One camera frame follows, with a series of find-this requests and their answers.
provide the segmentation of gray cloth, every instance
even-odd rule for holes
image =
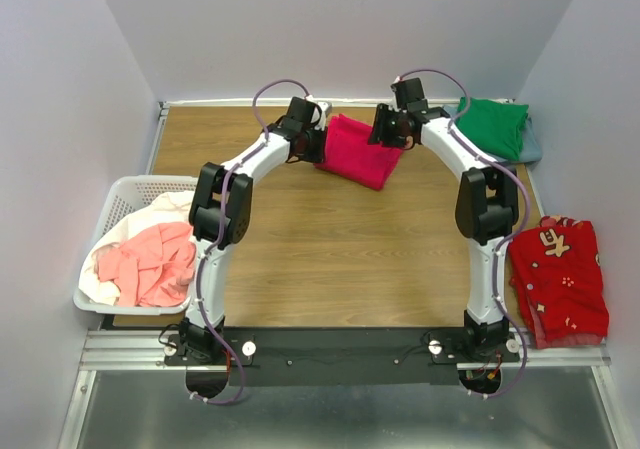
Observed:
[[[445,104],[442,106],[447,113],[453,117],[458,113],[458,106],[454,106],[453,104]],[[506,159],[491,154],[498,161],[505,161]],[[531,122],[531,118],[527,117],[527,122],[525,123],[524,131],[522,131],[522,152],[520,152],[520,157],[517,161],[510,162],[537,162],[542,159],[542,150],[538,145],[538,141],[536,141],[535,135],[533,133],[533,123]]]

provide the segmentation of red cloth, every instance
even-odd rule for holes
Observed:
[[[511,284],[536,347],[599,344],[609,313],[593,225],[567,218],[541,224],[509,245]]]
[[[404,151],[367,144],[371,126],[342,114],[329,121],[328,131],[326,161],[315,166],[376,191],[382,189]]]

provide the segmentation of magenta towel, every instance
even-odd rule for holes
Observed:
[[[404,152],[395,147],[369,145],[371,126],[342,114],[329,121],[325,162],[318,169],[333,172],[379,191]]]

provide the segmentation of white cloth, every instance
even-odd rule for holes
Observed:
[[[193,191],[165,192],[147,207],[122,218],[100,238],[84,260],[78,282],[80,290],[94,302],[115,305],[120,289],[111,281],[100,282],[98,279],[100,257],[151,226],[164,222],[189,222],[193,194]]]

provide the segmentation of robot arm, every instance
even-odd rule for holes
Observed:
[[[224,292],[231,256],[235,244],[240,242],[249,227],[254,184],[292,158],[323,162],[325,126],[330,111],[331,105],[328,103],[315,103],[310,98],[293,98],[287,114],[268,126],[268,138],[261,134],[254,144],[230,161],[222,165],[207,163],[202,167],[189,214],[196,237],[195,267],[200,272],[189,287],[192,298],[186,313],[190,330],[195,333],[192,334],[193,349],[197,350],[199,339],[202,340],[203,353],[210,344],[195,285],[200,284],[209,321],[214,327],[219,326],[224,319]],[[223,237],[216,248],[210,249],[213,241],[218,239],[220,219],[223,217],[219,196],[216,199],[214,194],[223,192],[224,177],[233,168],[236,169],[229,178],[226,191]],[[207,259],[206,263],[201,264],[202,258]]]
[[[397,81],[391,87],[395,101],[378,105],[369,143],[405,149],[423,145],[456,176],[460,189],[455,218],[461,234],[469,241],[471,262],[465,327],[473,331],[476,346],[502,342],[508,336],[509,325],[497,304],[504,299],[506,248],[503,246],[496,253],[496,246],[511,233],[518,220],[517,187],[487,164],[496,162],[495,158],[477,148],[452,125],[454,137],[448,114],[441,108],[428,107],[419,79]],[[508,169],[515,173],[515,168]],[[488,196],[487,189],[494,191],[494,195]],[[498,269],[497,297],[492,288],[494,257]]]

